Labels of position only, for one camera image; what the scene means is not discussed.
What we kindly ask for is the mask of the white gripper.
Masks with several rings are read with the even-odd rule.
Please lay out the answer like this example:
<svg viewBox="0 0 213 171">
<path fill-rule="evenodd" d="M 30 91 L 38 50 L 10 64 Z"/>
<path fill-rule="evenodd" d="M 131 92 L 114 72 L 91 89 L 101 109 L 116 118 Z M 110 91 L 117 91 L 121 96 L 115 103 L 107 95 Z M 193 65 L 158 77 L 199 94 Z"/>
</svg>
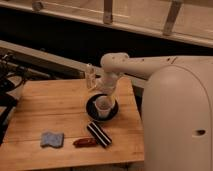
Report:
<svg viewBox="0 0 213 171">
<path fill-rule="evenodd" d="M 104 94 L 111 95 L 115 89 L 119 76 L 116 73 L 104 72 L 97 79 L 97 88 Z"/>
</svg>

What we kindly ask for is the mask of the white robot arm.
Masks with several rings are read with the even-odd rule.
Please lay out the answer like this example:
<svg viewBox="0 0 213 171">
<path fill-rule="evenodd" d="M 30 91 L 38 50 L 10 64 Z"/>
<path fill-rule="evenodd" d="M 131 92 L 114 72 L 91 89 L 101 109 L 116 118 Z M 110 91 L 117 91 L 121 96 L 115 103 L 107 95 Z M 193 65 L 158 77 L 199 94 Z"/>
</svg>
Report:
<svg viewBox="0 0 213 171">
<path fill-rule="evenodd" d="M 213 171 L 213 56 L 131 58 L 108 53 L 98 84 L 111 93 L 123 73 L 146 80 L 146 171 Z"/>
</svg>

